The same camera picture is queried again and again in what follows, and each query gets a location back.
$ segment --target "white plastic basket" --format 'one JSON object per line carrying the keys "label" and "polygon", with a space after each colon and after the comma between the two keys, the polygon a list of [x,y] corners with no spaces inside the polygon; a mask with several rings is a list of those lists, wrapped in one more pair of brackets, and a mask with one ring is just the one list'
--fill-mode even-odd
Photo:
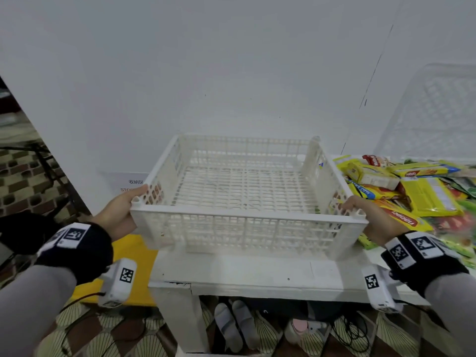
{"label": "white plastic basket", "polygon": [[318,137],[178,135],[145,183],[131,213],[152,249],[180,243],[190,252],[334,259],[367,223],[361,211],[336,208],[352,194]]}

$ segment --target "white slipper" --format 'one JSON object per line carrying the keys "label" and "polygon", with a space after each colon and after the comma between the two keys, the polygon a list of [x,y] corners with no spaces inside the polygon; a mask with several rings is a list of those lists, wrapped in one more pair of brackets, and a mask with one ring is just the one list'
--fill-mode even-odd
{"label": "white slipper", "polygon": [[231,351],[234,353],[240,352],[243,348],[243,339],[239,334],[235,318],[233,318],[226,304],[218,303],[215,307],[215,322]]}
{"label": "white slipper", "polygon": [[231,308],[233,309],[233,314],[237,319],[239,329],[241,329],[243,333],[247,346],[249,349],[258,349],[260,339],[255,327],[253,315],[248,307],[243,301],[235,300]]}

